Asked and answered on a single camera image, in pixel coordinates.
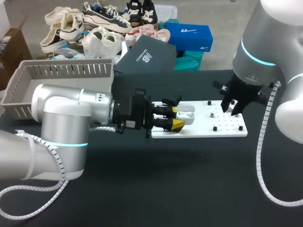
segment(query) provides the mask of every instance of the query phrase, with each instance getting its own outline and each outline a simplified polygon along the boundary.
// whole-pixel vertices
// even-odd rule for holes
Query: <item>white spiral cable wrap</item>
[[[259,183],[260,183],[260,186],[261,186],[263,192],[265,193],[265,195],[271,201],[273,201],[274,203],[279,204],[281,206],[285,206],[285,207],[297,207],[297,206],[303,205],[303,199],[298,200],[298,201],[293,201],[293,202],[285,202],[285,201],[282,201],[282,200],[279,200],[279,199],[275,198],[268,191],[267,187],[265,186],[263,176],[262,176],[262,172],[261,172],[261,151],[262,151],[263,139],[264,139],[264,136],[265,136],[266,126],[267,126],[267,122],[268,122],[268,119],[269,119],[271,106],[272,106],[273,101],[275,99],[276,92],[277,92],[277,90],[280,86],[281,86],[280,81],[277,81],[275,83],[275,86],[274,86],[271,94],[270,94],[270,98],[269,98],[269,101],[267,103],[266,111],[265,111],[265,114],[264,114],[264,118],[263,118],[263,122],[262,122],[262,126],[261,126],[261,131],[260,131],[260,135],[259,135],[259,139],[258,139],[258,146],[257,146],[257,157],[256,157],[257,176],[258,176]]]
[[[96,128],[89,129],[89,131],[98,131],[98,130],[116,132],[117,128],[115,128],[115,127],[96,127]]]
[[[8,187],[8,188],[6,188],[6,189],[4,189],[0,192],[0,199],[1,199],[1,197],[5,193],[13,191],[13,190],[30,190],[30,191],[39,191],[39,192],[50,192],[50,191],[54,191],[54,190],[59,188],[57,193],[45,205],[43,205],[41,208],[39,208],[38,210],[36,210],[35,212],[32,212],[30,214],[23,215],[23,216],[12,216],[12,215],[9,215],[9,214],[5,213],[0,208],[0,214],[3,217],[8,218],[8,219],[12,219],[12,220],[23,220],[23,219],[31,218],[31,217],[39,214],[44,209],[46,209],[49,205],[51,205],[52,202],[63,191],[63,189],[67,185],[68,181],[65,180],[65,171],[64,171],[62,161],[61,161],[59,155],[57,154],[57,152],[55,151],[55,149],[52,147],[52,145],[48,144],[45,140],[43,140],[43,139],[41,139],[37,136],[29,135],[27,133],[19,133],[19,134],[16,134],[16,135],[20,136],[20,137],[23,137],[23,138],[27,138],[27,139],[29,139],[28,136],[30,136],[34,141],[43,145],[53,155],[54,159],[56,160],[56,162],[59,166],[59,171],[61,173],[61,180],[58,182],[58,184],[56,184],[55,186],[52,186],[52,187],[35,187],[35,186],[26,186],[26,185],[16,185],[16,186]]]

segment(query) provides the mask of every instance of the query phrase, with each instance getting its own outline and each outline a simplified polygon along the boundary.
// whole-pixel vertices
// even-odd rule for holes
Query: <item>shoe box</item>
[[[10,36],[3,52],[0,54],[0,91],[5,90],[10,77],[23,60],[32,60],[21,28],[27,17],[18,28],[11,28],[5,36]]]
[[[142,35],[114,70],[121,73],[173,71],[176,56],[174,45]]]
[[[166,23],[165,28],[170,31],[169,43],[177,51],[210,52],[213,36],[209,26]]]

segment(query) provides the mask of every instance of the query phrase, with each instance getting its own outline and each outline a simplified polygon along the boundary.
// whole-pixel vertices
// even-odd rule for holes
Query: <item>black tabletop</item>
[[[228,81],[231,70],[115,75],[113,96],[134,94],[144,87],[152,101],[222,99],[213,80]],[[278,92],[273,113],[283,88]],[[256,174],[256,147],[265,107],[251,104],[244,111],[245,138],[146,139],[145,131],[124,135],[91,132],[83,175],[70,181],[58,199],[29,220],[0,217],[0,226],[105,227],[261,227],[302,226],[303,207],[286,208],[262,192]],[[40,136],[34,121],[15,121],[8,114],[0,129],[23,129]],[[292,142],[270,117],[262,152],[268,189],[285,201],[303,197],[303,146]],[[2,181],[0,190],[15,184],[51,185],[38,180]],[[25,215],[40,208],[53,192],[14,191],[1,208]]]

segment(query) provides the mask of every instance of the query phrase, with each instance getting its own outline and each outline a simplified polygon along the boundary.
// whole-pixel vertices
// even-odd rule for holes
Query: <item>gray crate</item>
[[[40,84],[110,92],[113,59],[22,61],[11,77],[1,106],[16,120],[32,119],[31,101]]]

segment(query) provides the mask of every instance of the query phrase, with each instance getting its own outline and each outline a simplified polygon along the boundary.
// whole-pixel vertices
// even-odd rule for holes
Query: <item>white pegboard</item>
[[[151,136],[154,139],[168,138],[207,138],[207,137],[245,137],[247,129],[242,114],[231,116],[231,113],[223,113],[221,108],[222,100],[180,102],[195,107],[195,120],[192,125],[185,125],[181,132],[175,133],[164,131],[162,128],[153,127]],[[154,102],[155,106],[163,106],[162,102]],[[162,115],[154,115],[154,118],[163,118]]]

